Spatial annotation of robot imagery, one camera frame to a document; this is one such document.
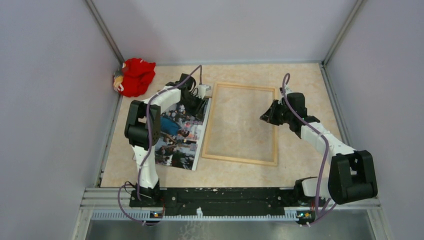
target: wooden frame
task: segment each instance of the wooden frame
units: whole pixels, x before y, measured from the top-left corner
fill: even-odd
[[[240,158],[240,157],[232,157],[232,156],[221,156],[221,155],[213,155],[213,154],[207,154],[206,151],[209,146],[209,141],[211,138],[211,129],[214,125],[214,121],[212,119],[212,116],[215,113],[215,106],[216,106],[216,99],[218,95],[218,90],[220,87],[223,88],[236,88],[236,89],[249,89],[249,90],[259,90],[259,91],[266,91],[266,92],[272,92],[273,93],[273,99],[278,99],[279,97],[279,91],[276,87],[269,87],[269,86],[254,86],[254,85],[244,85],[244,84],[238,84],[238,83],[231,83],[231,82],[215,82],[213,87],[213,93],[212,93],[212,103],[211,103],[211,109],[207,121],[206,126],[206,133],[204,135],[204,142],[203,142],[203,148],[201,152],[201,157],[206,159],[214,159],[214,160],[222,160],[222,161],[228,161],[228,162],[238,162],[238,163],[246,163],[246,164],[257,164],[257,165],[263,165],[263,166],[277,166],[278,165],[278,127],[273,126],[272,129],[272,160],[273,161],[262,161],[257,159],[248,159],[248,158]]]

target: red cloth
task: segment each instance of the red cloth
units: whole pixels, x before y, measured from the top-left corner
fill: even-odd
[[[141,58],[131,58],[125,61],[126,66],[122,69],[123,80],[121,91],[126,97],[138,97],[144,94],[155,76],[155,62],[146,62]]]

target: gray floor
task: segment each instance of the gray floor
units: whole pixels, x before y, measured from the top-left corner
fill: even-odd
[[[374,240],[365,210],[333,211],[322,222],[295,227],[291,222],[167,221],[141,226],[132,221],[92,220],[86,240]]]

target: blue shirt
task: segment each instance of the blue shirt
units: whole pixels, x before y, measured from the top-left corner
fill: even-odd
[[[177,136],[181,126],[166,117],[160,117],[160,130],[171,136]]]

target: beige work surface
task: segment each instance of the beige work surface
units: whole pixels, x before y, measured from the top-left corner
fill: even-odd
[[[125,181],[136,182],[137,167],[136,161],[133,160],[134,153],[124,136],[131,101],[149,98],[166,83],[179,80],[181,73],[189,74],[195,67],[190,65],[158,66],[155,68],[156,76],[145,95],[122,99],[103,174],[102,187],[120,187]],[[204,84],[212,87],[215,82],[280,87],[283,76],[287,72],[291,74],[288,86],[294,92],[304,93],[308,114],[320,119],[330,132],[340,138],[317,63],[204,65],[202,80]],[[195,73],[194,78],[199,80],[198,72]],[[278,166],[200,158],[196,171],[163,165],[156,165],[156,171],[161,187],[292,187],[297,179],[317,176],[321,161],[322,156],[309,143],[299,139],[285,124],[278,127]],[[328,172],[329,165],[326,164],[324,175],[328,176]]]

